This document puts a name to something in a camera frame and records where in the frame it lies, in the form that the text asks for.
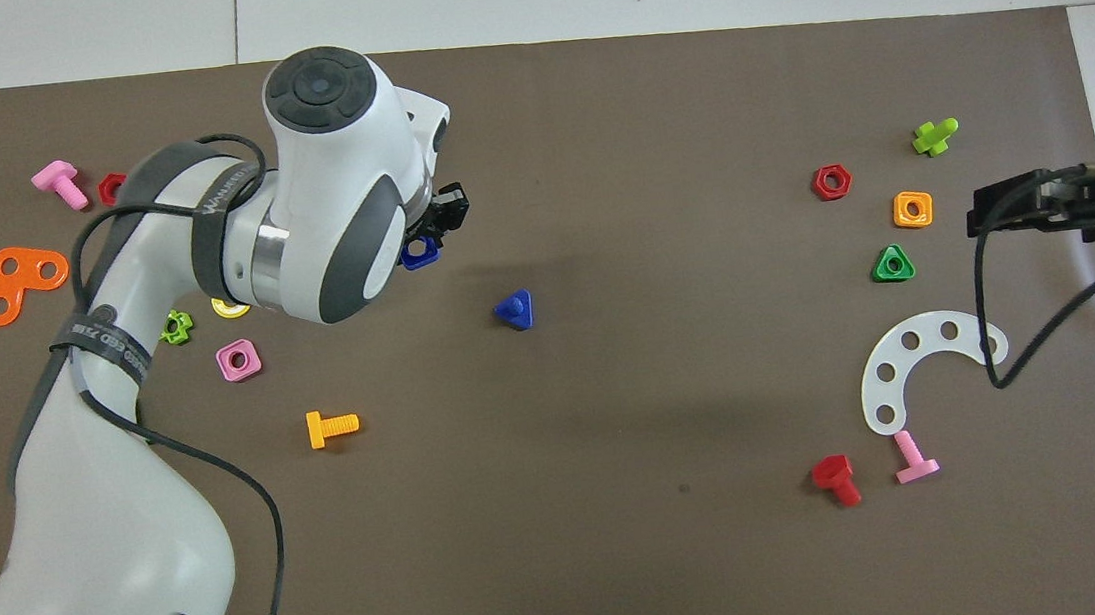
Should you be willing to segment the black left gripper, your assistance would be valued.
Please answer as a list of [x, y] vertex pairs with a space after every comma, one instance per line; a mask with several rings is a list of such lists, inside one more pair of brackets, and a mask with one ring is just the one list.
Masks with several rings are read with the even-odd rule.
[[466, 189], [458, 181], [436, 192], [419, 220], [411, 227], [412, 233], [404, 239], [406, 256], [420, 257], [439, 253], [442, 250], [441, 237], [462, 227], [469, 213], [469, 206]]

